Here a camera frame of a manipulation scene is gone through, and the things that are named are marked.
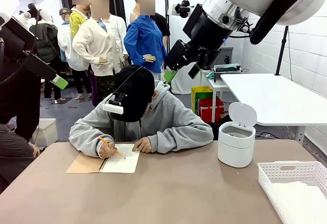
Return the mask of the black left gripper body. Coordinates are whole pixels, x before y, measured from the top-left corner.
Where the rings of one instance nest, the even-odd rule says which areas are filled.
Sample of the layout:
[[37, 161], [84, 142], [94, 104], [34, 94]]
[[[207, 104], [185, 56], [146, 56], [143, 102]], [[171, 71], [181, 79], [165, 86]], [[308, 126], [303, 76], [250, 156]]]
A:
[[27, 53], [27, 51], [32, 49], [35, 36], [25, 28], [22, 30], [22, 33], [26, 34], [25, 39], [23, 35], [18, 36], [8, 27], [2, 27], [1, 38], [5, 44], [5, 61], [7, 63], [17, 62], [19, 66], [41, 76], [47, 81], [52, 81], [56, 78], [57, 73], [35, 54], [30, 55]]

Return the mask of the bystander bare hand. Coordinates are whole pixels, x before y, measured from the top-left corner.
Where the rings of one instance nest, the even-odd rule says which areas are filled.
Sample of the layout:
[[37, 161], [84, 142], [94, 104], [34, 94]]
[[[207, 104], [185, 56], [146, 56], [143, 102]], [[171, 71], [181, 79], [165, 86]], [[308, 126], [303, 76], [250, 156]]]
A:
[[33, 149], [33, 157], [38, 157], [40, 155], [40, 150], [34, 144], [29, 142], [29, 146]]

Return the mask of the person's right hand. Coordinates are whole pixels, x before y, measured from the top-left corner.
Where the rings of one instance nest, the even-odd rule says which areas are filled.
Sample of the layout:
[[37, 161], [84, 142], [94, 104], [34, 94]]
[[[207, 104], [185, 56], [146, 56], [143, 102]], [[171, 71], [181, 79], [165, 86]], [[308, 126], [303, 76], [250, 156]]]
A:
[[99, 156], [103, 159], [111, 158], [117, 153], [117, 148], [115, 147], [114, 142], [105, 143], [100, 146]]

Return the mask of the person's left hand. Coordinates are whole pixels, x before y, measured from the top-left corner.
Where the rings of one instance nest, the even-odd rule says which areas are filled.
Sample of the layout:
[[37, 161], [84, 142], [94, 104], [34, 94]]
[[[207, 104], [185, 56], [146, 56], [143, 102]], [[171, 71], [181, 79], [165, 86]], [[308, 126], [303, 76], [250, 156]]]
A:
[[134, 144], [132, 151], [133, 152], [140, 151], [143, 153], [152, 152], [152, 146], [151, 146], [150, 139], [148, 137], [141, 138]]

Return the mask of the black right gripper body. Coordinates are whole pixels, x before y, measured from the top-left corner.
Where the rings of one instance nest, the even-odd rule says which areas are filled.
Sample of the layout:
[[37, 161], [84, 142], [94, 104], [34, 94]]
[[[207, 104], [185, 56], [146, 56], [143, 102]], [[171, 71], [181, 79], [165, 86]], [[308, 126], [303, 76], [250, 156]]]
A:
[[177, 40], [169, 51], [165, 64], [171, 70], [178, 71], [192, 62], [202, 69], [206, 62], [213, 60], [214, 52], [219, 50], [224, 39], [232, 33], [210, 20], [204, 11], [193, 11], [183, 31], [190, 40]]

